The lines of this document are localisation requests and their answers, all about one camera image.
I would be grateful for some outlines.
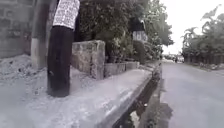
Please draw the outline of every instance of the low wall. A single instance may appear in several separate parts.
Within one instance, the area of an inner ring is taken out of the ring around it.
[[[138,69],[139,65],[139,62],[106,63],[104,68],[104,76],[110,77],[128,70]]]
[[[29,52],[33,0],[0,1],[0,58]]]
[[[103,79],[137,69],[139,62],[105,63],[105,43],[100,40],[74,42],[71,64],[95,79]]]
[[[94,40],[75,42],[72,46],[71,64],[74,68],[95,79],[104,78],[105,43]]]

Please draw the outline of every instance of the white paint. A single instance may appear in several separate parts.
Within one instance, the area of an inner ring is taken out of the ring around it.
[[[74,29],[79,6],[79,0],[60,0],[54,16],[53,26],[65,26]]]

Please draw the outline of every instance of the street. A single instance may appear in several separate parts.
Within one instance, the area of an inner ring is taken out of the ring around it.
[[[224,76],[166,61],[163,79],[161,102],[172,110],[169,128],[224,127]]]

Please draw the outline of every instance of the vegetation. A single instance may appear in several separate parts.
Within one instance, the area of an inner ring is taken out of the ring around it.
[[[100,39],[106,42],[108,62],[132,58],[135,53],[130,30],[130,19],[143,20],[148,41],[148,59],[158,59],[162,45],[171,45],[171,26],[166,23],[166,7],[159,0],[141,2],[81,2],[78,18],[80,41]]]
[[[224,55],[224,13],[216,17],[216,8],[207,12],[202,17],[206,22],[201,28],[202,34],[197,35],[194,29],[185,31],[183,40],[183,56],[193,62],[220,63]]]

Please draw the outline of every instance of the utility pole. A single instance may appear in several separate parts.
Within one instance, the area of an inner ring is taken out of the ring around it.
[[[47,92],[54,97],[69,95],[70,58],[79,6],[79,0],[60,0],[55,13],[47,58]]]

